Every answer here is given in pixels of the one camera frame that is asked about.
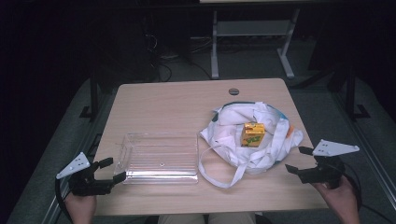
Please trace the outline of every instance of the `bag strap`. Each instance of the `bag strap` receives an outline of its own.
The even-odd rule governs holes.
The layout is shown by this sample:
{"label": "bag strap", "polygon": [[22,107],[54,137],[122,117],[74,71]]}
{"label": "bag strap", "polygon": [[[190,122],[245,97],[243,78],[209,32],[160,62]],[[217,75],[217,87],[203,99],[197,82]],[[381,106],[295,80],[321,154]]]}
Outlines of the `bag strap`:
{"label": "bag strap", "polygon": [[230,183],[223,183],[223,182],[220,182],[220,181],[216,180],[215,178],[209,176],[209,175],[206,173],[206,170],[205,170],[205,168],[204,168],[204,165],[202,164],[202,159],[203,159],[204,154],[205,154],[208,150],[210,150],[210,149],[213,150],[213,147],[210,147],[210,148],[208,148],[207,150],[205,150],[205,151],[200,155],[200,157],[199,157],[198,169],[199,169],[199,171],[201,172],[201,175],[202,175],[207,181],[209,181],[209,182],[212,183],[214,186],[217,186],[217,187],[219,187],[219,188],[228,189],[228,188],[232,187],[234,184],[236,184],[236,182],[238,182],[240,179],[242,179],[242,176],[244,175],[244,172],[245,172],[245,170],[246,170],[247,167],[248,167],[248,162],[247,162],[247,163],[244,163],[244,164],[241,164],[241,165],[239,165],[239,166],[237,167],[237,169],[236,169],[236,171],[235,171],[235,175],[233,176],[233,180],[232,180]]}

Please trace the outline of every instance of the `small yellow carton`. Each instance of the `small yellow carton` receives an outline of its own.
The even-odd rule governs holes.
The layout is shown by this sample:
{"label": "small yellow carton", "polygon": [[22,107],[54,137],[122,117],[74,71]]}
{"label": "small yellow carton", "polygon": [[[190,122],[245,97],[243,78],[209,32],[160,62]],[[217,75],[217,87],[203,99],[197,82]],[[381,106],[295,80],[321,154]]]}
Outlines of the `small yellow carton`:
{"label": "small yellow carton", "polygon": [[264,138],[265,129],[263,123],[249,122],[244,124],[241,133],[242,147],[258,147]]}

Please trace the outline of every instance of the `hand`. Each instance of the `hand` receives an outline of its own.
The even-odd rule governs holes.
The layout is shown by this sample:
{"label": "hand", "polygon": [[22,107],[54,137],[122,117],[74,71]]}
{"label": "hand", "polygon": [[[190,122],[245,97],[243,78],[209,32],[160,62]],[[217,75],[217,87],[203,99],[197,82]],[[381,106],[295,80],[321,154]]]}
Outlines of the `hand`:
{"label": "hand", "polygon": [[320,183],[312,184],[312,186],[320,193],[342,223],[360,223],[355,190],[345,176],[341,176],[340,186],[337,189],[328,189]]}
{"label": "hand", "polygon": [[69,193],[64,200],[74,224],[91,224],[96,210],[96,196],[76,196]]}

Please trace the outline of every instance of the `white tote bag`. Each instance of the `white tote bag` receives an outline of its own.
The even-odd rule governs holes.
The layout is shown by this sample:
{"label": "white tote bag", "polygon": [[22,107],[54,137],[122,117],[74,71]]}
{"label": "white tote bag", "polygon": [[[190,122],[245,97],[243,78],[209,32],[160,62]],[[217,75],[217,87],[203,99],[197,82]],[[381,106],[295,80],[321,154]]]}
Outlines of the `white tote bag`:
{"label": "white tote bag", "polygon": [[[240,136],[246,122],[263,123],[265,135],[258,147],[240,147]],[[200,132],[201,136],[224,160],[236,167],[231,183],[222,183],[210,177],[202,164],[198,168],[202,176],[215,186],[229,188],[244,173],[250,175],[267,171],[282,161],[303,140],[303,132],[290,127],[289,120],[279,110],[263,102],[232,102],[216,110],[215,117]]]}

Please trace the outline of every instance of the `transparent container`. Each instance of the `transparent container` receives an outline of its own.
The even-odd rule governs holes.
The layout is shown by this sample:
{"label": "transparent container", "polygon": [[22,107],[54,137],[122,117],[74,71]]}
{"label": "transparent container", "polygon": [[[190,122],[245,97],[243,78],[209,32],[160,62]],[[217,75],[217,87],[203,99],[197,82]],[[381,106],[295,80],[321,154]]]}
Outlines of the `transparent container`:
{"label": "transparent container", "polygon": [[198,183],[197,133],[127,133],[115,174],[124,184]]}

